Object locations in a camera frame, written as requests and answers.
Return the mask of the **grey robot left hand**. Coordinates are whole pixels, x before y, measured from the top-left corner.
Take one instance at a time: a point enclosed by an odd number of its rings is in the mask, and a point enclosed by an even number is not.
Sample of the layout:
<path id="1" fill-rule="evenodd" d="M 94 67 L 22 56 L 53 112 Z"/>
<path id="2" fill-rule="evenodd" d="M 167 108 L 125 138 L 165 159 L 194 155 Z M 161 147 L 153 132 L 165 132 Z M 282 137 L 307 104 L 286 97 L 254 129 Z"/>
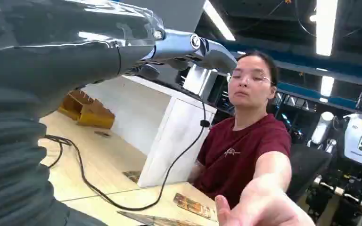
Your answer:
<path id="1" fill-rule="evenodd" d="M 0 0 L 0 117 L 36 120 L 70 91 L 154 65 L 229 73 L 234 56 L 152 10 L 112 0 Z"/>

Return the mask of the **person's left hand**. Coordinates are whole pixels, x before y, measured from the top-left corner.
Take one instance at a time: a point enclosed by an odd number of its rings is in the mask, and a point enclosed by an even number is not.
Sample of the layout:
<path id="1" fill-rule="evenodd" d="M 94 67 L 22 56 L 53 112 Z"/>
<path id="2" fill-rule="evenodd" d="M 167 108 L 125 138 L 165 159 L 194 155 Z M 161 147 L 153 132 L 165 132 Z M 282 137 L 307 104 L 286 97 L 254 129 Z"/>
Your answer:
<path id="1" fill-rule="evenodd" d="M 315 223 L 280 188 L 249 184 L 232 209 L 227 199 L 215 198 L 220 226 L 313 226 Z"/>

